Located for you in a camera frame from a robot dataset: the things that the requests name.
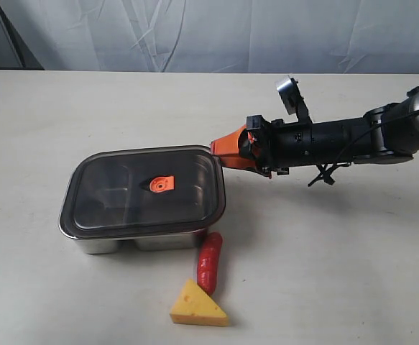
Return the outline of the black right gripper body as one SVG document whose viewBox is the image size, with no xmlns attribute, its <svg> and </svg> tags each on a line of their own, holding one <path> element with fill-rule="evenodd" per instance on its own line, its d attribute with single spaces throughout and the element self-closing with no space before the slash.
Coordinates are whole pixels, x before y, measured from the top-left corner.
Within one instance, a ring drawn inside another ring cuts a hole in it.
<svg viewBox="0 0 419 345">
<path fill-rule="evenodd" d="M 239 155 L 253 163 L 252 171 L 269 177 L 287 175 L 292 167 L 314 165 L 311 124 L 282 119 L 268 122 L 261 115 L 247 117 L 239 140 Z"/>
</svg>

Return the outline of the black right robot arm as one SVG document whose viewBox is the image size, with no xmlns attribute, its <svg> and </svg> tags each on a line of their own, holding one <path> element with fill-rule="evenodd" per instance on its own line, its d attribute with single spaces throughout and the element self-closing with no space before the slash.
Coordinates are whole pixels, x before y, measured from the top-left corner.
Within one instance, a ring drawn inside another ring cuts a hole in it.
<svg viewBox="0 0 419 345">
<path fill-rule="evenodd" d="M 419 86 L 404 101 L 362 117 L 320 123 L 312 122 L 295 79 L 287 79 L 277 91 L 298 120 L 248 116 L 240 129 L 211 143 L 211 153 L 224 167 L 270 177 L 286 175 L 292 167 L 315 166 L 314 181 L 332 185 L 332 174 L 340 167 L 399 164 L 419 151 Z"/>
</svg>

